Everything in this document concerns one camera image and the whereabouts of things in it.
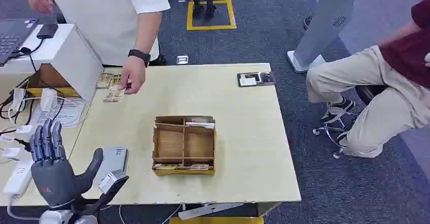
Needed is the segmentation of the standing person's left hand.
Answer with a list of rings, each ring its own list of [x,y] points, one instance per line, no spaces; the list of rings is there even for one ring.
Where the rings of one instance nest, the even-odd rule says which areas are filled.
[[[125,94],[136,94],[146,80],[145,62],[130,56],[122,67],[121,83]]]

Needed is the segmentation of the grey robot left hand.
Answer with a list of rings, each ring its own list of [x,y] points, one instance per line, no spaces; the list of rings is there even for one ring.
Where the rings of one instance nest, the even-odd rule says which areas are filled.
[[[60,122],[46,119],[30,137],[31,175],[51,208],[65,206],[89,191],[103,161],[103,150],[97,148],[86,171],[76,175],[65,153],[61,129]]]

